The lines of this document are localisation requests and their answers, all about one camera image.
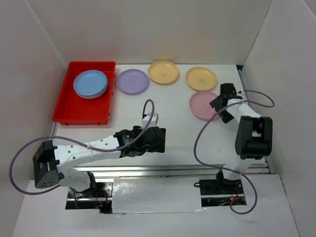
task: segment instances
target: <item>white backdrop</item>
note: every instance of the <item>white backdrop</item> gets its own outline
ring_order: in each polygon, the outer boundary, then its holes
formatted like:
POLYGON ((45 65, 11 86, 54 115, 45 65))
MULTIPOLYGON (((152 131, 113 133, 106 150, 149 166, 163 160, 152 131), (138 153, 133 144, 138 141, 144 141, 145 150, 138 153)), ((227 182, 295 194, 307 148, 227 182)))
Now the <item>white backdrop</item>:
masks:
POLYGON ((272 0, 29 0, 67 62, 244 64, 272 0))
POLYGON ((247 87, 276 101, 258 110, 273 119, 272 159, 302 237, 315 235, 315 39, 316 18, 303 0, 275 0, 243 68, 247 87))
MULTIPOLYGON (((23 1, 0 1, 0 236, 12 235, 24 195, 8 178, 9 163, 26 142, 49 135, 51 116, 64 70, 23 1)), ((14 167, 26 189, 38 143, 14 167)))
POLYGON ((304 0, 310 10, 316 15, 316 0, 304 0))

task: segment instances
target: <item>pink plate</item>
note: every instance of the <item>pink plate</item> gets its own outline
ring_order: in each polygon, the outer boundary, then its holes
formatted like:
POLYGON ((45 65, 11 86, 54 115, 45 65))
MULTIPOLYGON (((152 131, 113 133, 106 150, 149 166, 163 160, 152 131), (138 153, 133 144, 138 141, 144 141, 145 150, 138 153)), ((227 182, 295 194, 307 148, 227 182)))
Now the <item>pink plate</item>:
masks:
POLYGON ((209 120, 216 111, 210 106, 209 102, 217 97, 210 91, 199 91, 190 99, 192 113, 200 119, 209 120))

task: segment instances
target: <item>white robotic arm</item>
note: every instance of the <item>white robotic arm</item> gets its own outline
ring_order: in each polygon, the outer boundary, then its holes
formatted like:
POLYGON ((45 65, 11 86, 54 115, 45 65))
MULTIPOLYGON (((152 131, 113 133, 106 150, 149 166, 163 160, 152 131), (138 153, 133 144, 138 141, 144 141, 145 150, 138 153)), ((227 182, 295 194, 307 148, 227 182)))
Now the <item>white robotic arm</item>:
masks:
MULTIPOLYGON (((236 102, 240 102, 243 99, 230 99, 227 105, 231 105, 236 102)), ((261 115, 254 112, 247 104, 239 104, 235 106, 231 106, 226 109, 228 113, 230 113, 237 121, 240 122, 242 116, 250 116, 252 118, 260 118, 261 115)), ((253 136, 258 136, 258 133, 255 131, 252 132, 253 136)), ((224 165, 225 168, 232 169, 238 171, 240 173, 244 173, 254 162, 254 159, 241 159, 239 155, 236 154, 232 162, 224 165)), ((240 174, 236 174, 234 172, 228 171, 226 169, 223 170, 223 175, 225 179, 228 180, 236 180, 240 179, 240 174)))
POLYGON ((115 150, 130 143, 143 130, 150 115, 143 117, 141 127, 134 126, 132 130, 122 130, 107 138, 86 143, 86 147, 53 146, 52 141, 43 142, 33 157, 35 187, 44 189, 59 184, 82 192, 93 188, 96 183, 91 172, 77 171, 76 166, 103 159, 141 156, 145 152, 163 153, 165 129, 156 126, 158 114, 153 115, 144 135, 131 146, 106 153, 92 149, 115 150))
MULTIPOLYGON (((216 110, 243 101, 237 96, 236 89, 231 83, 221 85, 221 94, 210 102, 216 110)), ((271 153, 272 150, 272 120, 269 117, 262 117, 253 111, 246 103, 228 107, 219 114, 224 123, 235 118, 238 123, 238 132, 235 141, 236 156, 232 162, 226 164, 223 169, 223 180, 226 183, 240 180, 240 174, 244 173, 255 161, 262 159, 271 153)))

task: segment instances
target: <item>red tray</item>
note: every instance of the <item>red tray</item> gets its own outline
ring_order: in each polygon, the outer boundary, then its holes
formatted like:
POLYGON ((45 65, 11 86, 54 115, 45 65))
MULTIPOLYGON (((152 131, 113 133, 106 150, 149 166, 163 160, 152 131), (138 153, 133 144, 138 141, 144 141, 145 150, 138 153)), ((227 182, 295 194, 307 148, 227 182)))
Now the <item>red tray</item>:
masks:
POLYGON ((108 124, 114 84, 115 62, 70 62, 55 107, 53 121, 61 125, 108 124), (108 88, 95 99, 83 99, 74 90, 75 78, 87 70, 102 71, 108 78, 108 88))

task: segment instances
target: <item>blue plate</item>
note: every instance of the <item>blue plate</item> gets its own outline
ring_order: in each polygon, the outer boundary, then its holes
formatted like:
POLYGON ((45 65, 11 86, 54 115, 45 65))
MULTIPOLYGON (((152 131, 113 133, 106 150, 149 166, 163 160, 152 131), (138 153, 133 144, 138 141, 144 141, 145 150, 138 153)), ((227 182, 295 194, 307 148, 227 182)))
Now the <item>blue plate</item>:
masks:
POLYGON ((94 96, 83 96, 83 95, 78 95, 83 99, 94 99, 94 98, 98 98, 99 96, 101 96, 107 89, 105 88, 104 90, 102 90, 100 93, 94 95, 94 96))
POLYGON ((106 75, 98 70, 89 70, 79 74, 74 81, 74 90, 81 97, 101 95, 108 86, 106 75))

